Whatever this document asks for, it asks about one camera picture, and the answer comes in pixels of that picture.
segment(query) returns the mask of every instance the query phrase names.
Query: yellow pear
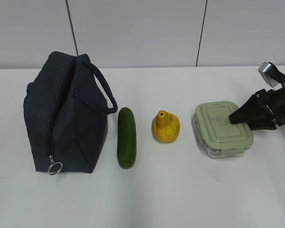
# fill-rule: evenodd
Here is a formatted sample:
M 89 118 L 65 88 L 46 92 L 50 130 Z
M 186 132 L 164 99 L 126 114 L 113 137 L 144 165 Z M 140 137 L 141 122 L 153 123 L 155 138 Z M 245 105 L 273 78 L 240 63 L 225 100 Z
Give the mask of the yellow pear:
M 152 121 L 154 138 L 161 143 L 171 143 L 177 139 L 181 125 L 178 117 L 164 110 L 158 112 Z

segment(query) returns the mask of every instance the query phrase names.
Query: container lid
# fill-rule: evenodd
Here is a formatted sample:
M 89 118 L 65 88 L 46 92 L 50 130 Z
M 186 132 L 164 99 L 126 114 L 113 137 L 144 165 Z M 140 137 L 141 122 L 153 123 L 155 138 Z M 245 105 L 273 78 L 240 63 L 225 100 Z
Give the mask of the container lid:
M 253 143 L 247 123 L 231 124 L 229 115 L 238 109 L 230 101 L 200 104 L 194 115 L 201 143 L 225 156 L 239 155 Z

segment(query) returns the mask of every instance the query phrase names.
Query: green cucumber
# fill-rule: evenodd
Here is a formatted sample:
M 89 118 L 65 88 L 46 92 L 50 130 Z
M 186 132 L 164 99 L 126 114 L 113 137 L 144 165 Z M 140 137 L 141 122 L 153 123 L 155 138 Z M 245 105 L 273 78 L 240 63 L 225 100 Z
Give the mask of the green cucumber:
M 136 126 L 133 112 L 124 107 L 118 114 L 117 160 L 120 167 L 131 168 L 136 159 Z

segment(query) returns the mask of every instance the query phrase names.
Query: robotic arm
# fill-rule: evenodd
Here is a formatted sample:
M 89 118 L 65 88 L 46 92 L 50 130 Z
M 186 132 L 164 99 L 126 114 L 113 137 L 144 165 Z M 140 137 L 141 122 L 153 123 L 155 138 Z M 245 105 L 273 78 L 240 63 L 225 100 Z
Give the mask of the robotic arm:
M 264 62 L 258 71 L 271 87 L 281 84 L 282 88 L 256 92 L 229 119 L 232 124 L 247 122 L 251 130 L 275 130 L 276 125 L 285 124 L 285 75 L 270 62 Z

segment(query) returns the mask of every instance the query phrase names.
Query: table surface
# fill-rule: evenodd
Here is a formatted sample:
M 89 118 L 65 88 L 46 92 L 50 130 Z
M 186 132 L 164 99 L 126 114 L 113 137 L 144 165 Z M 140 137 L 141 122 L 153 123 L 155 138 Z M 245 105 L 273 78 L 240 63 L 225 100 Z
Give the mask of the table surface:
M 214 159 L 191 124 L 201 103 L 241 106 L 268 90 L 257 69 L 103 69 L 119 108 L 134 112 L 136 163 L 117 163 L 116 113 L 95 171 L 56 176 L 35 172 L 23 120 L 26 85 L 39 69 L 0 70 L 0 228 L 285 228 L 285 126 L 254 131 L 243 156 Z M 180 119 L 174 143 L 152 137 L 160 110 Z

